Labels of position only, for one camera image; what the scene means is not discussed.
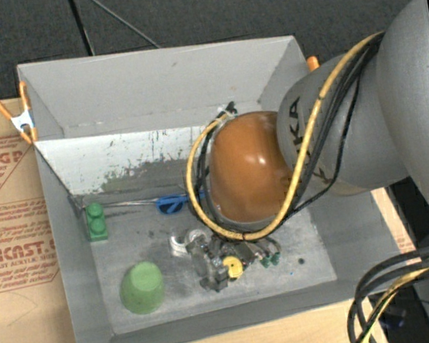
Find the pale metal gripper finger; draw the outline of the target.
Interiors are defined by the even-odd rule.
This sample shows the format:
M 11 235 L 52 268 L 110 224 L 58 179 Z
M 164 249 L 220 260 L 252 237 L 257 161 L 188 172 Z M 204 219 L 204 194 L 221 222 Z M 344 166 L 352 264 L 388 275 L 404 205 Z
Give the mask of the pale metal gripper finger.
M 211 270 L 206 276 L 199 280 L 200 286 L 205 290 L 221 291 L 228 286 L 228 267 L 225 265 Z
M 188 243 L 186 251 L 190 255 L 193 267 L 196 271 L 210 269 L 210 249 L 205 238 L 194 239 L 192 242 Z

